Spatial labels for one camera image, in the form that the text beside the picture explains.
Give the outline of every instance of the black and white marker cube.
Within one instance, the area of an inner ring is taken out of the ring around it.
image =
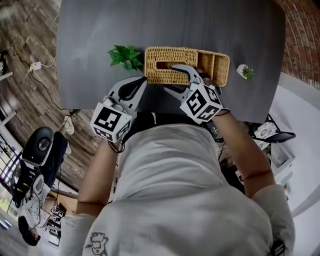
[[[93,132],[111,142],[117,142],[131,127],[132,116],[98,103],[90,126]]]
[[[222,108],[215,87],[199,84],[180,108],[197,123],[209,122]]]

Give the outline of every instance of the white pot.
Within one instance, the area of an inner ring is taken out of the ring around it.
[[[240,74],[240,76],[242,76],[244,79],[247,79],[244,74],[243,74],[243,70],[244,69],[248,69],[248,66],[245,64],[241,64],[238,66],[238,68],[236,69],[236,71]]]

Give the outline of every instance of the power strip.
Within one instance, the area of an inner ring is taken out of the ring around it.
[[[40,61],[34,62],[30,65],[30,72],[35,71],[35,70],[40,70],[42,66],[42,63]]]

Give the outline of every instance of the small potted plant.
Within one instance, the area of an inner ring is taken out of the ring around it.
[[[135,46],[115,45],[115,49],[108,51],[111,57],[111,66],[122,64],[127,71],[137,70],[143,64],[138,59],[141,52],[136,50]]]
[[[242,76],[244,79],[247,79],[247,80],[251,80],[255,75],[254,69],[253,68],[249,68],[245,64],[241,64],[236,69],[236,71],[240,74],[240,76]]]

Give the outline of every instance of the white wall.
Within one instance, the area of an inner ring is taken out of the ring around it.
[[[296,134],[285,143],[296,157],[288,182],[288,204],[293,211],[320,185],[320,91],[286,74],[281,74],[279,85],[270,113],[282,130],[289,128]],[[294,255],[309,256],[320,244],[320,203],[295,217],[294,223]]]

